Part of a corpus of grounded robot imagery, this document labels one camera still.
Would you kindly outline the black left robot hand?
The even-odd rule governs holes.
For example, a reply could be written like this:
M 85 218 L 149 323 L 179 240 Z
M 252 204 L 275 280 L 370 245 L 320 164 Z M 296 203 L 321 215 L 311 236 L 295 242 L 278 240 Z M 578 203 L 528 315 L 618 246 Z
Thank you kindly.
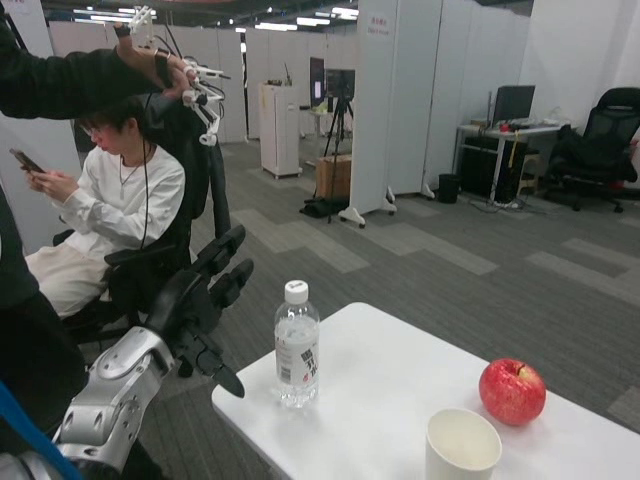
M 225 364 L 223 350 L 211 338 L 225 309 L 240 297 L 254 263 L 245 259 L 231 271 L 225 268 L 238 252 L 246 230 L 237 225 L 210 242 L 196 261 L 178 271 L 156 297 L 144 326 L 158 334 L 172 355 L 189 372 L 214 379 L 228 393 L 242 398 L 245 389 Z

